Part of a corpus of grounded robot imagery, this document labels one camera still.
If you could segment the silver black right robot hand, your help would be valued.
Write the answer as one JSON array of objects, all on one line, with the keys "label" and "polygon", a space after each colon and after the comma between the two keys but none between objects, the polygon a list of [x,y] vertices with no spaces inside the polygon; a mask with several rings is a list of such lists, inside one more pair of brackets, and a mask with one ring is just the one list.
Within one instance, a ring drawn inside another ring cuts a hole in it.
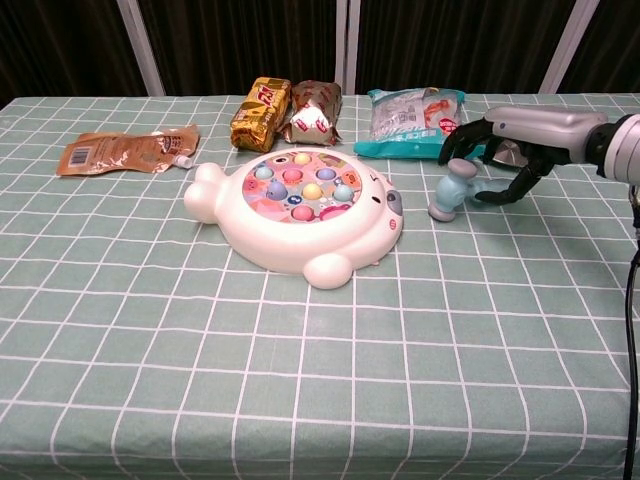
[{"label": "silver black right robot hand", "polygon": [[475,198],[492,205],[514,203],[557,165],[596,164],[604,158],[613,124],[605,114],[564,108],[501,106],[479,120],[457,127],[445,140],[440,165],[464,158],[483,144],[491,159],[504,140],[515,143],[526,165],[510,185],[499,192],[480,191]]}]

